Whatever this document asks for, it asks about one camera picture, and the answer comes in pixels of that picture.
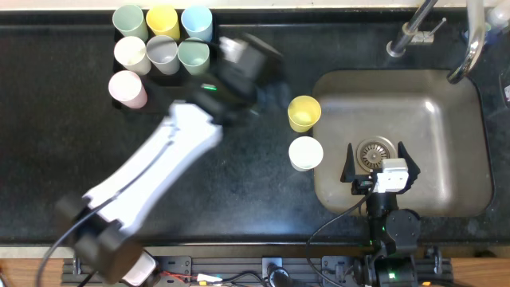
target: sink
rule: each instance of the sink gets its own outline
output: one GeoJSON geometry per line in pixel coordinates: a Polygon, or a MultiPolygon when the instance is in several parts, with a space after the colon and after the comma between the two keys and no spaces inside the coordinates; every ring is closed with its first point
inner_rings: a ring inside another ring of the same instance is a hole
{"type": "Polygon", "coordinates": [[[395,157],[399,141],[422,173],[400,208],[425,216],[473,216],[492,199],[485,132],[477,89],[468,79],[456,85],[448,71],[335,71],[313,89],[322,116],[313,137],[324,159],[315,169],[316,194],[332,212],[356,204],[351,184],[341,183],[347,145],[356,173],[368,174],[380,160],[395,157]]]}

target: green led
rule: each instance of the green led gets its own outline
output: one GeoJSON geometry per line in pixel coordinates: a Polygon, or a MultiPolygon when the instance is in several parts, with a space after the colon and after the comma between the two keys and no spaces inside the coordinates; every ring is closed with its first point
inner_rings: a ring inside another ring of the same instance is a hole
{"type": "Polygon", "coordinates": [[[214,86],[209,86],[209,85],[205,85],[203,86],[204,89],[208,89],[210,91],[216,91],[218,90],[218,88],[214,87],[214,86]]]}

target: white cup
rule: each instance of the white cup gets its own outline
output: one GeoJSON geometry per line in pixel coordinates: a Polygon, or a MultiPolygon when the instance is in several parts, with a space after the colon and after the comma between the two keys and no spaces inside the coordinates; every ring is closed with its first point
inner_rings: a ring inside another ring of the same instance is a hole
{"type": "Polygon", "coordinates": [[[191,6],[182,12],[182,26],[190,37],[203,41],[213,39],[213,15],[205,6],[191,6]]]}
{"type": "Polygon", "coordinates": [[[297,171],[308,171],[322,161],[324,151],[320,143],[309,136],[295,139],[288,148],[288,157],[297,171]]]}
{"type": "Polygon", "coordinates": [[[177,43],[166,35],[153,37],[147,43],[147,57],[165,75],[175,74],[180,67],[177,43]]]}
{"type": "Polygon", "coordinates": [[[113,25],[125,36],[134,36],[146,41],[149,38],[143,11],[136,5],[124,5],[113,13],[113,25]]]}
{"type": "Polygon", "coordinates": [[[209,46],[196,41],[202,40],[198,38],[186,39],[178,46],[177,51],[178,59],[191,75],[205,73],[209,69],[209,46]]]}
{"type": "Polygon", "coordinates": [[[151,62],[147,57],[145,43],[138,37],[123,37],[113,50],[115,59],[124,68],[133,71],[140,76],[149,73],[151,62]]]}
{"type": "Polygon", "coordinates": [[[129,108],[142,108],[147,103],[147,93],[142,81],[132,71],[120,71],[108,83],[110,95],[129,108]]]}

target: wooden table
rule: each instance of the wooden table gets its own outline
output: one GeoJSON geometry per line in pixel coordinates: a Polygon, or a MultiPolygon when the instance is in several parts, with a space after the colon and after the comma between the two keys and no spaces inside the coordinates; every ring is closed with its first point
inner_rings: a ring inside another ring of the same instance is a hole
{"type": "MultiPolygon", "coordinates": [[[[0,259],[0,266],[10,287],[31,287],[39,259],[0,259]]],[[[454,258],[453,271],[457,281],[473,287],[510,287],[510,259],[454,258]]],[[[43,286],[58,287],[63,261],[52,259],[46,266],[43,286]]]]}

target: stainless steel sink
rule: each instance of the stainless steel sink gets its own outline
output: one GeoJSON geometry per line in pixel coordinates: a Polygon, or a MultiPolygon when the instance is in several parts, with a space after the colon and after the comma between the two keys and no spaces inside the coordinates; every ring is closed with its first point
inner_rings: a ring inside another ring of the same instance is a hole
{"type": "Polygon", "coordinates": [[[322,116],[313,137],[324,149],[315,169],[319,200],[342,212],[356,202],[340,175],[347,145],[357,173],[394,157],[402,141],[422,173],[399,195],[400,208],[427,216],[479,214],[492,198],[491,176],[477,89],[468,79],[456,85],[447,71],[336,71],[319,79],[313,96],[322,116]]]}

